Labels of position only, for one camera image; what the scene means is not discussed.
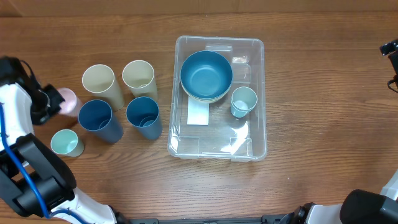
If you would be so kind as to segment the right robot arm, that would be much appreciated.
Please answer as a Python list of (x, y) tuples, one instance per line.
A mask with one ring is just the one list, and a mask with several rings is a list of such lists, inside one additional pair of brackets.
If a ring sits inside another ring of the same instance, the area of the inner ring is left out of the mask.
[(379, 194), (356, 189), (342, 204), (308, 203), (285, 215), (281, 223), (390, 223), (397, 224), (397, 174)]

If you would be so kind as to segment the dark blue bowl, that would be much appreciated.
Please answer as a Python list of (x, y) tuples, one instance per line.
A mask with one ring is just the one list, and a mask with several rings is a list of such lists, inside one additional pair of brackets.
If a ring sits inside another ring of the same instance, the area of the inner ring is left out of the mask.
[(189, 95), (201, 100), (212, 100), (224, 95), (231, 88), (232, 66), (217, 52), (198, 51), (182, 64), (180, 82)]

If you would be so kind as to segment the tall beige cup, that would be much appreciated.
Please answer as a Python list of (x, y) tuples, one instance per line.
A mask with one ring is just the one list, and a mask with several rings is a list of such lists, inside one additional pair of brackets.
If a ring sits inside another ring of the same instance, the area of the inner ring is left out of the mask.
[(109, 66), (92, 65), (83, 73), (81, 81), (88, 92), (106, 101), (114, 111), (123, 108), (124, 96), (116, 76)]
[(123, 69), (122, 77), (135, 98), (147, 96), (158, 101), (155, 72), (149, 62), (145, 60), (129, 62)]

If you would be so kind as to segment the clear plastic storage container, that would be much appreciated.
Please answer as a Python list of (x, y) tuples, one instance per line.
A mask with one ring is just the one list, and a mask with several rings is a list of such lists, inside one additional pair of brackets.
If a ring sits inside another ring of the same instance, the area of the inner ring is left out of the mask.
[[(180, 82), (182, 64), (191, 54), (211, 50), (226, 57), (233, 70), (230, 91), (209, 104), (208, 125), (188, 125), (189, 96)], [(231, 114), (231, 95), (241, 86), (253, 89), (257, 105), (243, 118)], [(180, 36), (175, 45), (175, 65), (170, 111), (168, 151), (181, 159), (260, 161), (267, 155), (266, 78), (264, 44), (259, 39)]]

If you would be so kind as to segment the small grey cup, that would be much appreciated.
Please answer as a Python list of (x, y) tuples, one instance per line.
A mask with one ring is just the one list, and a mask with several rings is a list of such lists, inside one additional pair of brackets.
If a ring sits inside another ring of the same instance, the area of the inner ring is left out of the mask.
[(249, 87), (241, 86), (235, 89), (235, 91), (233, 91), (233, 94), (231, 95), (231, 102), (238, 100), (241, 100), (248, 105), (248, 110), (250, 113), (257, 104), (256, 92)]

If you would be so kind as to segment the small light blue cup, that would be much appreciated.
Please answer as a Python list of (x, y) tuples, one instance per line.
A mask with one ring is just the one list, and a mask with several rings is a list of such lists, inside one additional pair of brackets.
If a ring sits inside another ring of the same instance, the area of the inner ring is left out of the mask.
[(231, 114), (236, 118), (242, 118), (249, 113), (248, 105), (241, 101), (232, 101), (231, 102)]

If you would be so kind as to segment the small mint green cup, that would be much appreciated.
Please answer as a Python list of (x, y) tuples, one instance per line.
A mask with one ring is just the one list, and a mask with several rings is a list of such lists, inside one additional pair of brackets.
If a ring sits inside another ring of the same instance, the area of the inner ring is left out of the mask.
[(83, 153), (85, 145), (74, 131), (62, 129), (53, 135), (50, 147), (56, 154), (78, 157)]

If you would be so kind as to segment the small pink cup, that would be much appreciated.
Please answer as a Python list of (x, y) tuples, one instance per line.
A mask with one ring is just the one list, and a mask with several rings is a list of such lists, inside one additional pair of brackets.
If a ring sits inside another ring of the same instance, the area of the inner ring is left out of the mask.
[(59, 114), (71, 117), (78, 117), (83, 103), (76, 94), (69, 88), (59, 88), (57, 90), (65, 101), (60, 103)]

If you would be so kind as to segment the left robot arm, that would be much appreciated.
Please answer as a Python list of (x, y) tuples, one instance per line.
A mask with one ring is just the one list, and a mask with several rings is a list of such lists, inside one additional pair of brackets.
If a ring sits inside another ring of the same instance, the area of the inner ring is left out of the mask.
[(129, 223), (76, 184), (69, 167), (34, 134), (62, 110), (64, 97), (42, 87), (29, 64), (1, 57), (1, 199), (18, 215), (69, 223)]

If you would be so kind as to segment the cream bowl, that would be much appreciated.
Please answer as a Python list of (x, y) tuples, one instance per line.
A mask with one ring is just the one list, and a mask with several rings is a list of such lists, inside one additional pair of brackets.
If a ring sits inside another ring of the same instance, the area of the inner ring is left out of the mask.
[(193, 98), (194, 100), (197, 100), (197, 101), (200, 101), (200, 102), (203, 102), (203, 103), (209, 103), (209, 104), (219, 101), (220, 99), (222, 99), (229, 92), (229, 91), (226, 91), (226, 92), (222, 93), (220, 96), (217, 96), (216, 98), (204, 99), (204, 98), (199, 98), (199, 97), (193, 96), (192, 94), (190, 94), (184, 88), (183, 88), (183, 90), (190, 98)]

